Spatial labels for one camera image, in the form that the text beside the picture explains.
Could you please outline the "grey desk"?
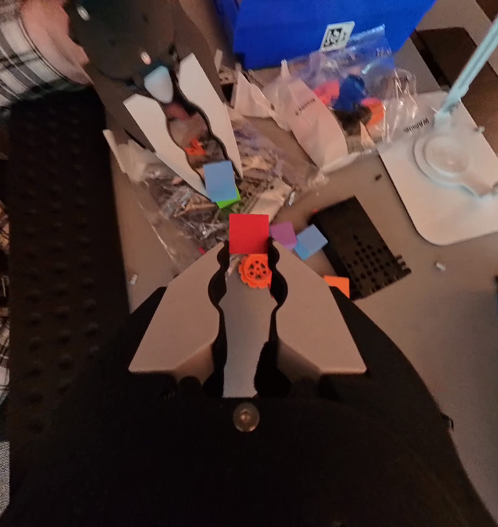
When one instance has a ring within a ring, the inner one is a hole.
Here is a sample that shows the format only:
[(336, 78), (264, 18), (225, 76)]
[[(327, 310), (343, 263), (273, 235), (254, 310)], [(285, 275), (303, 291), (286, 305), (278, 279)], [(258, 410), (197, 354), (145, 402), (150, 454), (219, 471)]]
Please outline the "grey desk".
[[(141, 209), (128, 177), (111, 155), (129, 310), (175, 275), (171, 259)], [(447, 247), (418, 235), (383, 163), (359, 158), (281, 211), (279, 221), (303, 230), (316, 209), (355, 196), (394, 255), (411, 274), (356, 305), (404, 352), (454, 423), (459, 457), (498, 523), (498, 233)], [(435, 262), (445, 264), (440, 272)], [(129, 284), (133, 273), (137, 283)], [(237, 273), (221, 302), (228, 356), (224, 395), (253, 396), (260, 350), (275, 302)]]

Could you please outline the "white label wheels bag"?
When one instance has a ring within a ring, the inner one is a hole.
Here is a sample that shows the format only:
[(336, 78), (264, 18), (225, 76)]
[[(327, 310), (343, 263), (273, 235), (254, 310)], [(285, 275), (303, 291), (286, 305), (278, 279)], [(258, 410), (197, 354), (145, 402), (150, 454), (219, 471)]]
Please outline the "white label wheels bag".
[(396, 67), (384, 24), (283, 59), (271, 81), (237, 72), (231, 105), (291, 132), (324, 172), (399, 139), (418, 110), (415, 77)]

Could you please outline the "blue plastic bin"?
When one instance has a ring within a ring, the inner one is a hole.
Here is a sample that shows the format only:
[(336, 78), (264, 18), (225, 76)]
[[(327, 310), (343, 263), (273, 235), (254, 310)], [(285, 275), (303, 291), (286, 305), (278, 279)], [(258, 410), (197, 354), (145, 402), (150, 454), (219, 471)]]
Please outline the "blue plastic bin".
[(382, 26), (397, 52), (435, 1), (214, 1), (233, 54), (246, 69), (345, 47)]

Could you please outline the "clear bag with orange gear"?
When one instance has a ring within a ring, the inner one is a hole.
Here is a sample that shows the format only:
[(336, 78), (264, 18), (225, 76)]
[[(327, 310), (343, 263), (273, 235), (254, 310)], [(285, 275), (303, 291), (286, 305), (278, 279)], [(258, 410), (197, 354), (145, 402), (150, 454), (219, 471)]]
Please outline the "clear bag with orange gear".
[(135, 141), (119, 143), (109, 129), (103, 130), (103, 135), (166, 247), (182, 251), (188, 244), (207, 251), (227, 239), (228, 228), (212, 201)]

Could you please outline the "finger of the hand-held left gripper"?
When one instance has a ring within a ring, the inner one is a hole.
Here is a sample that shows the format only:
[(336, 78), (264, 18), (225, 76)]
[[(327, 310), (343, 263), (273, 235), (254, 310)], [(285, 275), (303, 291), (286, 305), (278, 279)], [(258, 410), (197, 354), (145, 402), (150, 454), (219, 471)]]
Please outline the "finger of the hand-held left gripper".
[(150, 97), (134, 94), (124, 106), (153, 147), (154, 154), (194, 190), (209, 197), (200, 174), (189, 164), (186, 152), (174, 142), (160, 103)]
[(214, 89), (194, 54), (181, 60), (177, 79), (182, 95), (197, 108), (208, 124), (209, 131), (223, 147), (228, 160), (233, 163), (237, 174), (242, 175), (242, 163), (227, 105)]

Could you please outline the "orange plastic gear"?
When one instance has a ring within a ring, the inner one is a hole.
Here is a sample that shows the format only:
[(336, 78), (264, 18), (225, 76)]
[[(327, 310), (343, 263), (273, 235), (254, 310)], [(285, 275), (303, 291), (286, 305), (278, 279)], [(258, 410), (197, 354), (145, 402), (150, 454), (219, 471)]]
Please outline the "orange plastic gear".
[(240, 278), (251, 289), (270, 289), (272, 271), (266, 254), (248, 254), (239, 263)]

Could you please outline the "black studded baseplate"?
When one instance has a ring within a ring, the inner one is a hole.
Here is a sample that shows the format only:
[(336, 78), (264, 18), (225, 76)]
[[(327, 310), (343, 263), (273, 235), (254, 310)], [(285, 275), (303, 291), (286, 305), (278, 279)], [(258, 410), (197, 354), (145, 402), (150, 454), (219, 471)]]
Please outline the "black studded baseplate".
[(129, 313), (105, 113), (93, 89), (11, 112), (12, 493), (75, 378)]

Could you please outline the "white book stand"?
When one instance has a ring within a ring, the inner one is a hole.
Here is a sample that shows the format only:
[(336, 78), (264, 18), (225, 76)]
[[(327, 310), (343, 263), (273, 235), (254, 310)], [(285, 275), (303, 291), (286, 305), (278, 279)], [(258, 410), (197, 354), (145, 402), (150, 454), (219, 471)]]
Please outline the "white book stand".
[(416, 97), (419, 119), (379, 151), (418, 234), (436, 246), (498, 232), (498, 157), (462, 103), (498, 46), (498, 15), (448, 92)]

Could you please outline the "purple foam cube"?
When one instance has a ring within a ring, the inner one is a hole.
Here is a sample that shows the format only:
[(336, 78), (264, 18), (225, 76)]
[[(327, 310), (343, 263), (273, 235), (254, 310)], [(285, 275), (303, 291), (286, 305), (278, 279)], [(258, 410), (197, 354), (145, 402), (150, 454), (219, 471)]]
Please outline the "purple foam cube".
[(273, 222), (270, 224), (269, 232), (275, 241), (288, 250), (293, 250), (298, 244), (293, 224), (290, 221)]

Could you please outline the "green foam cube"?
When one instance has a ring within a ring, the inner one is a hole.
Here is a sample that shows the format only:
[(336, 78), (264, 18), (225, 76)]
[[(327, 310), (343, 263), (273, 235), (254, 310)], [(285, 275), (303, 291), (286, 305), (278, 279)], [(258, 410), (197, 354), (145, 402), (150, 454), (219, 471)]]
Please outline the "green foam cube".
[(236, 195), (232, 195), (231, 199), (216, 201), (215, 204), (220, 209), (224, 209), (224, 208), (228, 208), (228, 207), (234, 205), (235, 203), (238, 203), (239, 201), (240, 201), (240, 193), (239, 193), (239, 189), (236, 188)]

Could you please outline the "red foam cube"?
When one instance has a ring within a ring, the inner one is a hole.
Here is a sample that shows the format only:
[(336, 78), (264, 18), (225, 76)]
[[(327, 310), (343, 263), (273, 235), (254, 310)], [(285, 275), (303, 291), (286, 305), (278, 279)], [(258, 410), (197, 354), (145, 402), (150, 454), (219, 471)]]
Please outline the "red foam cube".
[(267, 214), (230, 214), (229, 253), (267, 254), (269, 224)]

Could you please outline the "light blue foam cube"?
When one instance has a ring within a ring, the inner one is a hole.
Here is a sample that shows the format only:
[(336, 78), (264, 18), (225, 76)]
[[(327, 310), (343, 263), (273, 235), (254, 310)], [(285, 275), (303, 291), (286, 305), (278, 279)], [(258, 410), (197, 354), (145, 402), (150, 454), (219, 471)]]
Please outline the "light blue foam cube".
[(309, 225), (296, 236), (294, 251), (305, 261), (328, 244), (328, 240), (317, 226)]

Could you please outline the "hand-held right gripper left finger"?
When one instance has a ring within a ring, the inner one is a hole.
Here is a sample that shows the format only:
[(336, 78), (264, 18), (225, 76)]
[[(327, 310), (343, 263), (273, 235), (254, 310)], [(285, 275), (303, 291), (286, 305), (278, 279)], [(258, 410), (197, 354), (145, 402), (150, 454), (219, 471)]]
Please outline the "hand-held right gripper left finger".
[(215, 246), (174, 278), (130, 363), (134, 374), (162, 373), (176, 381), (195, 377), (205, 382), (214, 371), (213, 343), (220, 330), (220, 314), (209, 295), (217, 272), (225, 278), (219, 258), (229, 252)]

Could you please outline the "orange foam cube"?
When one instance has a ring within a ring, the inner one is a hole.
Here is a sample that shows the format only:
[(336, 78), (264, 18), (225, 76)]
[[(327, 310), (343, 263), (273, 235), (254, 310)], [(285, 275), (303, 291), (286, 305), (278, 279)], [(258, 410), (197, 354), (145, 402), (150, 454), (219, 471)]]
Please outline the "orange foam cube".
[(350, 279), (346, 277), (330, 275), (325, 275), (323, 279), (330, 287), (337, 288), (347, 298), (350, 298)]

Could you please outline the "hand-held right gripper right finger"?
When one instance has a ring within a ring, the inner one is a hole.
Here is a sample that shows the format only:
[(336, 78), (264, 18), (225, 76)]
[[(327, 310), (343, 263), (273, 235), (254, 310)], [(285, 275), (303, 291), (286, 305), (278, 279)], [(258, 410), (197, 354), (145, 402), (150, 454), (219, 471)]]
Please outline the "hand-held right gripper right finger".
[(364, 374), (366, 365), (333, 295), (340, 291), (280, 243), (269, 243), (267, 259), (277, 305), (262, 348), (262, 388)]

